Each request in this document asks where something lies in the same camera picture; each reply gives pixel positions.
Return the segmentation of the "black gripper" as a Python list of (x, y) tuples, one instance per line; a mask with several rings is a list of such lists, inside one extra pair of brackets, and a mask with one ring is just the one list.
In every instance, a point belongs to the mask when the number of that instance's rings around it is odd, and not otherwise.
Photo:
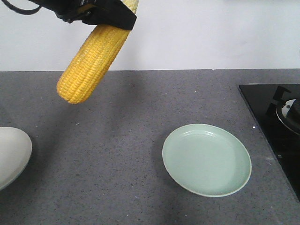
[(132, 30), (136, 15), (120, 0), (31, 0), (56, 13), (67, 23), (81, 21), (87, 25), (111, 25)]

